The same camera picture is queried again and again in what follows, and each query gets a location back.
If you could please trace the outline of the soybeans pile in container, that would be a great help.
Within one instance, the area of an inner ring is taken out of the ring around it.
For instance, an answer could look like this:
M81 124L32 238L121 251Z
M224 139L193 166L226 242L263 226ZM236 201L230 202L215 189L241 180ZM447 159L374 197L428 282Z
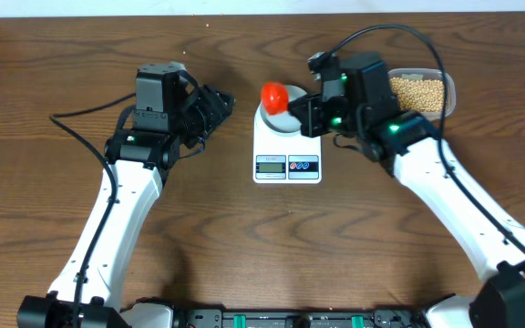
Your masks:
M444 86L440 80L391 77L389 82L403 110L433 113L443 108Z

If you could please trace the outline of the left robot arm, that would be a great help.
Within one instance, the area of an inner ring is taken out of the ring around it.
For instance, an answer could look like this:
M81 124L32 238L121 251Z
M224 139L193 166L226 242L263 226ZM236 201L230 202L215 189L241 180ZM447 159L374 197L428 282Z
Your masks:
M231 114L234 96L200 85L179 62L146 64L136 75L135 104L118 116L104 150L98 197L62 272L44 297L27 296L20 327L175 327L181 321L159 301L121 308L131 255L149 210L186 147L205 149Z

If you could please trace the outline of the clear plastic container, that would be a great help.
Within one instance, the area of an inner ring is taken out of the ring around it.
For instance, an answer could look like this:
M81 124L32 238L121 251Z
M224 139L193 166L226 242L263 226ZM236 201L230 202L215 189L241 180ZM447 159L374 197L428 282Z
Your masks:
M448 117L456 107L456 88L452 77L442 74L438 69L431 68L396 68L388 72L391 77L402 77L412 80L440 80L444 86L443 108L440 112L421 113L429 121L439 120Z

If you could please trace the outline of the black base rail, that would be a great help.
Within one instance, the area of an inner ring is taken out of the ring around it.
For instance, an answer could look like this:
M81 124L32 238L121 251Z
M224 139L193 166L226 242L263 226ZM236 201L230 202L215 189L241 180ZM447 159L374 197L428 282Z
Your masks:
M406 309L347 312L174 310L172 328L418 328L428 324Z

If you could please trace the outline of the light blue round bowl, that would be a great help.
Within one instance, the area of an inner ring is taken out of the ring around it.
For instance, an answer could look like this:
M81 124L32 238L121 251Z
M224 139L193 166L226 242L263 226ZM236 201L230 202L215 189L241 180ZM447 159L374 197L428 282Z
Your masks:
M285 85L285 86L289 94L289 103L291 101L294 101L300 97L307 95L307 92L304 91L300 87L296 87L293 85ZM262 124L265 127L272 130L273 132L283 133L283 134L293 134L293 133L300 132L301 122L295 116L293 116L289 112L289 110L287 110L286 112L280 115L270 116L265 112L263 104L262 102L260 102L257 112L262 120Z

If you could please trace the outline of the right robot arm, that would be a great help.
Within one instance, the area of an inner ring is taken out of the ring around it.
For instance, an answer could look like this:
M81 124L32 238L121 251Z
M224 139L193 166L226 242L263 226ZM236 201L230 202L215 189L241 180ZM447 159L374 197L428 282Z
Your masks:
M336 132L379 163L439 218L471 261L483 287L422 311L429 327L525 327L525 227L468 174L426 118L401 110L377 53L308 61L321 91L288 105L306 137Z

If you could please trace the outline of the white digital kitchen scale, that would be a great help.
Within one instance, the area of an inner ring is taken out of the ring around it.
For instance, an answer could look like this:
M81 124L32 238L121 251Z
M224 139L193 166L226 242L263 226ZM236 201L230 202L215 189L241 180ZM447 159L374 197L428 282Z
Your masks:
M263 119L263 104L253 121L252 179L258 184L318 184L322 180L322 141L299 131L278 132Z

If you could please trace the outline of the red plastic measuring scoop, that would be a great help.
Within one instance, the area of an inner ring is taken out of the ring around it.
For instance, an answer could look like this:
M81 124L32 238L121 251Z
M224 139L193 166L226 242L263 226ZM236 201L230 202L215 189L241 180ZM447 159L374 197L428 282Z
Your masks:
M261 90L261 102L265 112L270 116L286 112L289 103L286 86L277 82L265 83Z

